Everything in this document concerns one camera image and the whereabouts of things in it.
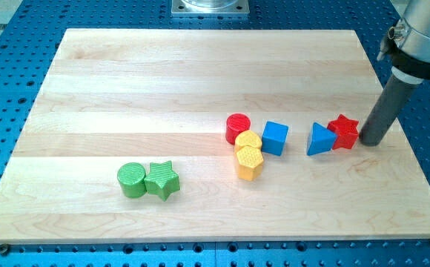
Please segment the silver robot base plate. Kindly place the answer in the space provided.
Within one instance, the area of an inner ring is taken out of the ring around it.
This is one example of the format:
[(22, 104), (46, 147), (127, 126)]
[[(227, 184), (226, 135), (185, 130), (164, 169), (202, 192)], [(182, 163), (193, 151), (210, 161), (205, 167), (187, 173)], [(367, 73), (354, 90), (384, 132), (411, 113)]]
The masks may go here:
[(249, 0), (172, 0), (173, 16), (246, 15)]

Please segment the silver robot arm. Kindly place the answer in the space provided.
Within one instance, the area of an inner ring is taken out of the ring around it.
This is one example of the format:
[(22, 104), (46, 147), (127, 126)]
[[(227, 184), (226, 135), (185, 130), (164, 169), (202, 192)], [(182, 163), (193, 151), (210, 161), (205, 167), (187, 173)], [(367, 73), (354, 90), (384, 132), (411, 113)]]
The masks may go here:
[(430, 80), (430, 0), (411, 0), (386, 32), (377, 56), (388, 55), (396, 69)]

